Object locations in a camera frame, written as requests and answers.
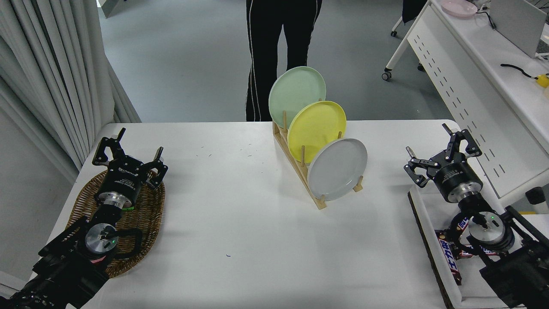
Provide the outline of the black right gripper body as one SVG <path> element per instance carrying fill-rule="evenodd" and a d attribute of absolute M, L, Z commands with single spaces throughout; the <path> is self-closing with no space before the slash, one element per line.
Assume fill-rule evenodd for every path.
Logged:
<path fill-rule="evenodd" d="M 445 201 L 461 201 L 477 194 L 483 182 L 467 162 L 437 162 L 431 172 L 432 180 Z"/>

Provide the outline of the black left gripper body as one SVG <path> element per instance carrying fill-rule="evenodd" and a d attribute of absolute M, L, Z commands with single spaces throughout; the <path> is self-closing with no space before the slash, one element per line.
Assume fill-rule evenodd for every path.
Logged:
<path fill-rule="evenodd" d="M 142 166 L 143 162 L 131 156 L 111 160 L 97 192 L 97 200 L 104 201 L 108 194 L 118 194 L 124 196 L 127 203 L 135 203 L 148 178 L 148 172 Z"/>

